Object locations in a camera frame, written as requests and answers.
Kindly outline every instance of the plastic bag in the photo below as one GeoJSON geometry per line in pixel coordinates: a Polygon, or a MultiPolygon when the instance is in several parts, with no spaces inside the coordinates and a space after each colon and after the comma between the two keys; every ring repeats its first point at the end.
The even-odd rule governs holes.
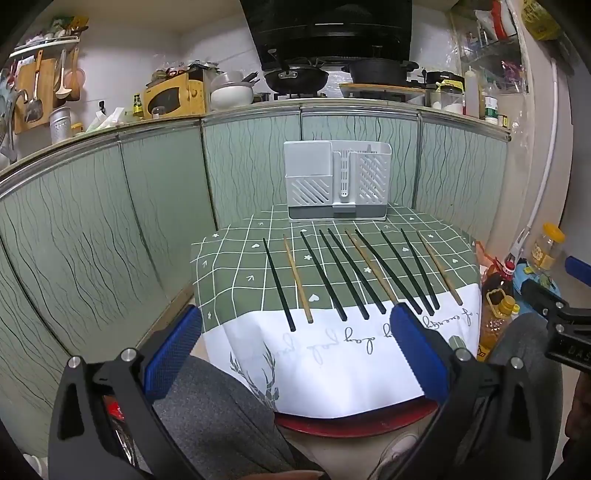
{"type": "Polygon", "coordinates": [[[524,0],[521,18],[536,40],[556,40],[561,34],[558,23],[535,0],[524,0]]]}

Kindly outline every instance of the countertop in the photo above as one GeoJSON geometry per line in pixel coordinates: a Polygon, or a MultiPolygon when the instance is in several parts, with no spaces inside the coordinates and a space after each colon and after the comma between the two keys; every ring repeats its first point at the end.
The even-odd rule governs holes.
{"type": "Polygon", "coordinates": [[[191,121],[199,122],[210,122],[210,121],[221,121],[222,119],[232,118],[234,116],[244,117],[244,116],[256,116],[257,111],[269,111],[270,109],[288,109],[289,107],[297,107],[301,108],[303,111],[306,109],[314,109],[314,108],[325,108],[328,109],[330,107],[335,108],[361,108],[361,109],[379,109],[383,111],[392,111],[398,112],[400,114],[410,114],[416,115],[420,112],[422,116],[426,116],[431,119],[439,120],[448,122],[451,124],[457,123],[458,125],[468,125],[473,127],[484,127],[489,130],[493,130],[499,134],[507,134],[511,133],[510,130],[498,127],[495,125],[491,125],[484,120],[472,118],[465,115],[458,115],[456,113],[450,112],[443,112],[441,110],[435,110],[433,108],[428,108],[424,106],[418,105],[411,105],[408,103],[400,103],[400,102],[390,102],[387,100],[366,100],[366,99],[354,99],[354,98],[310,98],[310,99],[291,99],[291,100],[276,100],[272,102],[261,102],[261,103],[253,103],[251,105],[238,107],[232,110],[221,111],[221,112],[209,112],[205,115],[187,115],[187,116],[177,116],[173,118],[163,118],[163,119],[149,119],[149,120],[141,120],[138,122],[134,122],[131,124],[126,125],[118,125],[116,127],[105,128],[98,131],[89,132],[86,134],[78,135],[74,138],[70,138],[63,142],[60,142],[56,145],[49,145],[48,147],[42,148],[38,150],[34,154],[25,157],[13,165],[10,165],[8,168],[2,170],[0,173],[0,182],[12,175],[14,172],[20,170],[24,166],[35,162],[41,157],[45,157],[52,153],[57,153],[67,147],[72,145],[83,143],[88,140],[97,139],[98,137],[108,137],[110,135],[118,135],[124,134],[127,132],[137,131],[137,130],[145,130],[149,131],[152,128],[159,129],[169,123],[174,122],[182,122],[182,123],[190,123],[191,121]]]}

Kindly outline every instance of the black chopstick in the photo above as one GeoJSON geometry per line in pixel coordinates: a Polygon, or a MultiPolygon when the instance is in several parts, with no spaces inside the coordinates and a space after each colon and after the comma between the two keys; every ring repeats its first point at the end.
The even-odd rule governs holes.
{"type": "Polygon", "coordinates": [[[335,252],[332,250],[332,247],[330,246],[330,244],[326,240],[326,237],[324,236],[324,233],[322,232],[322,230],[319,230],[319,232],[320,232],[320,236],[322,237],[322,240],[324,240],[324,243],[329,248],[330,255],[332,256],[333,260],[335,261],[336,266],[339,269],[340,275],[343,277],[343,280],[347,284],[347,287],[349,288],[349,291],[351,292],[351,295],[353,296],[353,299],[354,299],[355,303],[357,304],[357,307],[359,308],[361,315],[363,316],[363,318],[365,320],[369,320],[369,313],[365,309],[365,305],[363,305],[363,302],[359,298],[359,294],[357,293],[357,290],[355,290],[355,287],[353,286],[353,284],[351,283],[351,280],[347,276],[347,272],[343,268],[343,265],[341,265],[339,257],[337,257],[335,252]]]}
{"type": "Polygon", "coordinates": [[[413,284],[413,287],[417,291],[417,294],[418,294],[419,298],[423,302],[423,305],[425,305],[425,308],[427,309],[427,312],[429,313],[429,316],[433,316],[433,314],[435,313],[435,310],[433,310],[433,307],[431,307],[431,304],[427,300],[427,297],[423,293],[423,290],[419,286],[417,280],[414,278],[413,272],[410,271],[410,268],[408,267],[408,265],[406,264],[406,262],[403,260],[403,258],[400,256],[400,254],[396,251],[396,249],[394,248],[392,242],[386,236],[386,234],[383,231],[381,231],[381,230],[379,232],[384,237],[384,240],[386,240],[386,243],[390,246],[390,249],[392,250],[392,252],[394,252],[394,255],[398,259],[398,262],[400,262],[400,264],[402,265],[402,268],[404,269],[404,272],[408,276],[408,279],[410,280],[410,283],[413,284]]]}
{"type": "Polygon", "coordinates": [[[415,312],[417,312],[419,315],[422,314],[423,309],[418,305],[417,301],[410,294],[410,292],[407,290],[407,288],[404,286],[404,284],[400,281],[400,279],[396,276],[396,274],[392,271],[392,269],[388,266],[386,261],[382,257],[380,257],[379,253],[377,253],[375,251],[375,248],[369,244],[369,242],[365,239],[365,237],[361,234],[361,232],[358,229],[355,229],[355,233],[361,239],[361,241],[365,244],[365,246],[369,249],[369,251],[374,254],[374,257],[376,258],[376,260],[378,260],[380,265],[383,266],[384,270],[388,273],[388,275],[390,275],[390,278],[392,280],[394,280],[394,283],[398,286],[398,288],[402,292],[402,296],[405,299],[407,299],[407,301],[409,302],[410,305],[412,305],[415,312]]]}
{"type": "Polygon", "coordinates": [[[423,280],[425,282],[425,286],[427,287],[427,290],[429,291],[429,296],[431,297],[431,301],[433,302],[433,306],[435,307],[435,310],[439,310],[439,308],[440,308],[439,300],[437,299],[437,295],[435,295],[435,291],[433,290],[433,286],[431,285],[431,282],[429,282],[429,277],[427,276],[427,273],[425,272],[425,269],[423,268],[423,264],[421,263],[421,259],[418,257],[417,251],[414,249],[411,242],[408,241],[408,237],[406,236],[406,233],[404,233],[404,231],[402,229],[400,229],[400,231],[404,235],[404,239],[406,240],[408,247],[410,248],[410,251],[413,253],[414,261],[417,263],[417,267],[421,272],[421,275],[422,275],[423,280]]]}
{"type": "Polygon", "coordinates": [[[353,267],[353,270],[355,271],[355,274],[357,275],[358,279],[361,280],[361,283],[363,284],[363,287],[365,288],[365,290],[367,291],[367,293],[369,293],[369,296],[374,301],[374,303],[375,303],[376,307],[378,308],[379,312],[382,315],[384,313],[386,313],[386,307],[384,307],[384,304],[379,299],[378,295],[376,294],[376,292],[373,290],[373,288],[371,287],[371,285],[367,281],[367,278],[365,278],[365,275],[363,275],[361,273],[361,270],[359,269],[359,267],[357,266],[357,264],[353,261],[353,259],[351,258],[351,255],[349,255],[347,253],[347,250],[346,250],[345,246],[341,242],[339,242],[339,240],[336,238],[336,236],[334,235],[334,233],[332,232],[332,230],[330,228],[327,228],[327,230],[329,231],[330,236],[333,238],[333,240],[335,241],[335,243],[337,244],[337,246],[343,252],[343,255],[347,259],[347,262],[349,262],[349,265],[351,265],[351,267],[353,267]]]}
{"type": "Polygon", "coordinates": [[[308,252],[310,252],[310,256],[312,257],[312,260],[314,261],[314,265],[316,265],[316,270],[318,270],[318,274],[320,275],[320,278],[322,279],[322,282],[324,283],[324,286],[326,287],[326,290],[328,291],[330,298],[333,300],[333,303],[335,304],[336,311],[339,312],[340,319],[342,321],[346,322],[347,321],[347,314],[343,310],[343,306],[340,304],[339,299],[336,296],[335,290],[333,289],[332,285],[329,282],[329,279],[326,278],[326,274],[324,273],[324,270],[322,270],[322,267],[318,263],[318,259],[316,258],[316,254],[314,253],[314,251],[310,247],[308,240],[306,240],[306,236],[304,235],[304,232],[300,232],[300,235],[304,239],[304,243],[306,244],[308,252]]]}
{"type": "Polygon", "coordinates": [[[273,259],[271,258],[271,254],[269,253],[269,247],[267,246],[267,240],[262,240],[263,244],[265,245],[265,251],[267,252],[267,258],[269,259],[269,265],[271,266],[271,272],[273,273],[273,280],[275,280],[275,285],[277,286],[277,292],[279,293],[279,299],[281,300],[281,305],[283,307],[283,311],[285,312],[285,318],[287,318],[287,323],[290,324],[290,330],[292,332],[296,331],[296,326],[294,324],[294,319],[291,317],[290,308],[287,304],[287,300],[285,299],[285,295],[283,293],[283,288],[281,288],[281,283],[279,282],[279,277],[277,276],[277,270],[275,270],[275,265],[273,264],[273,259]]]}

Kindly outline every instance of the gray pants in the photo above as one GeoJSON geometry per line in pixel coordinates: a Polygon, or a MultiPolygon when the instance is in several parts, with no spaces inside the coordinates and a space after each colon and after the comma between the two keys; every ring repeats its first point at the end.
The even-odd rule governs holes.
{"type": "MultiPolygon", "coordinates": [[[[505,365],[520,356],[530,375],[543,434],[545,474],[552,466],[562,411],[559,364],[544,357],[546,321],[536,314],[515,320],[490,354],[505,365]]],[[[168,396],[154,409],[180,449],[207,480],[252,473],[322,470],[283,438],[273,412],[238,380],[189,357],[168,396]]]]}

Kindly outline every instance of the range hood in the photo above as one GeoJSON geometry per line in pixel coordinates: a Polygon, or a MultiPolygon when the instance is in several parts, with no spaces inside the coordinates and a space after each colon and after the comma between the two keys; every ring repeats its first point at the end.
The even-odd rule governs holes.
{"type": "Polygon", "coordinates": [[[411,0],[241,0],[252,38],[267,71],[279,67],[269,54],[301,63],[346,63],[355,58],[408,60],[411,0]]]}

